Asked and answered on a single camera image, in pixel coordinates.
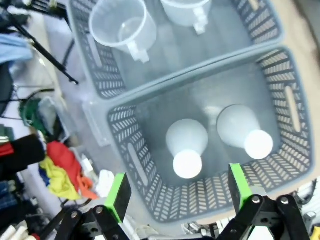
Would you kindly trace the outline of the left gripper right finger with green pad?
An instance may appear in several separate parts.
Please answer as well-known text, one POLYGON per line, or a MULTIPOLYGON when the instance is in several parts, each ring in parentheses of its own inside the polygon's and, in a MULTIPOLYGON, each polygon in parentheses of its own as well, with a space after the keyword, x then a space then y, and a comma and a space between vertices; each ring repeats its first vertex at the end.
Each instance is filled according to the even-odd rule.
POLYGON ((265 227, 274 240, 310 239, 292 195, 272 200, 254 194, 238 163, 228 167, 228 187, 236 215, 220 233, 219 240, 247 240, 257 227, 265 227))

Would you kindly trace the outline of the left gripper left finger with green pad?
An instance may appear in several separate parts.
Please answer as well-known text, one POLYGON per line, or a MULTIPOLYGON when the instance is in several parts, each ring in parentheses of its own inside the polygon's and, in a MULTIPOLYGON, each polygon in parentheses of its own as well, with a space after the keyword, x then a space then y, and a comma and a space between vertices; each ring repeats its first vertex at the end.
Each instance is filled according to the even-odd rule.
POLYGON ((83 207, 63 208, 40 232, 46 240, 56 230, 56 240, 135 240, 137 234, 126 219, 132 189, 126 173, 118 173, 102 203, 87 200, 83 207))

